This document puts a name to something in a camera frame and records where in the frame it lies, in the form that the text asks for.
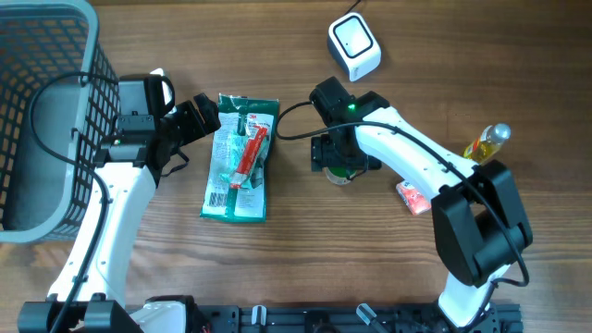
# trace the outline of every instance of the plastic bag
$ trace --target plastic bag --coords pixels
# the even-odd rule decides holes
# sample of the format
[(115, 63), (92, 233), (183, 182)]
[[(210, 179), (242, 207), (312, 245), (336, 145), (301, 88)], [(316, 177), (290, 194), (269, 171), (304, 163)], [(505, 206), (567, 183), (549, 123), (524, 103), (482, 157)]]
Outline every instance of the plastic bag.
[(201, 217), (265, 222), (265, 166), (275, 136), (278, 100), (220, 94), (221, 128), (214, 133)]

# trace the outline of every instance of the wooden surface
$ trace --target wooden surface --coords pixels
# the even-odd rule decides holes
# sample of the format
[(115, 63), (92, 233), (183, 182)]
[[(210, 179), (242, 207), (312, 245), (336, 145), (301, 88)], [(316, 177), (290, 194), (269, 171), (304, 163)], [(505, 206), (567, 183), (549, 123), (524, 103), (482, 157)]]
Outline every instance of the wooden surface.
[[(350, 2), (97, 7), (100, 40), (119, 75), (170, 71), (178, 101), (205, 92), (304, 101), (337, 76), (356, 95), (380, 93), (419, 130), (460, 152), (507, 122), (499, 153), (535, 234), (524, 252), (532, 282), (503, 286), (528, 332), (592, 328), (592, 8), (578, 2), (369, 1), (382, 47), (355, 84), (327, 51), (327, 27)], [(322, 127), (312, 107), (282, 130)], [(128, 303), (192, 294), (200, 304), (431, 302), (447, 270), (431, 215), (412, 217), (387, 167), (346, 187), (310, 171), (310, 142), (277, 142), (267, 222), (199, 218), (211, 138), (185, 149), (190, 167), (163, 179), (146, 211), (128, 273)], [(0, 245), (0, 331), (40, 301), (71, 243)], [(519, 278), (513, 267), (509, 274)]]

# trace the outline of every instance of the silver cap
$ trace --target silver cap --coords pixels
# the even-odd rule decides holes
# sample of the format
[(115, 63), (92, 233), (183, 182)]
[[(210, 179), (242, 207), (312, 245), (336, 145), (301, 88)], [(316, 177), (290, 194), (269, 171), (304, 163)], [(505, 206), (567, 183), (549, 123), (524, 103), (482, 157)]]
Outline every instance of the silver cap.
[(510, 126), (504, 123), (499, 123), (493, 127), (490, 139), (495, 143), (504, 143), (506, 140), (510, 139), (511, 134)]

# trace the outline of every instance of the basket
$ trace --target basket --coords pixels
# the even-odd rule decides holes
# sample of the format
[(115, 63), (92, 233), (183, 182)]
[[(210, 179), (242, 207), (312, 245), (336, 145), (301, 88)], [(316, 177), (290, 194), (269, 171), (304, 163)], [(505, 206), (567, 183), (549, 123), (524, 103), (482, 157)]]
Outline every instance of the basket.
[[(35, 144), (28, 107), (56, 75), (81, 70), (117, 77), (98, 33), (97, 15), (83, 0), (0, 3), (0, 242), (67, 241), (78, 234), (93, 180)], [(51, 149), (90, 167), (118, 113), (117, 86), (71, 78), (40, 96), (34, 123)]]

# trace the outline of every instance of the bottle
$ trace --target bottle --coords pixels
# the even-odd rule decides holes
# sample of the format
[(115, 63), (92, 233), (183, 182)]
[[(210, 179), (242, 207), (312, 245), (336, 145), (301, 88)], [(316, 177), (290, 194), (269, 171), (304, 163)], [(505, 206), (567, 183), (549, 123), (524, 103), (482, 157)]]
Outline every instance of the bottle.
[(510, 126), (506, 124), (488, 126), (479, 138), (466, 147), (463, 157), (483, 164), (510, 139), (510, 134)]

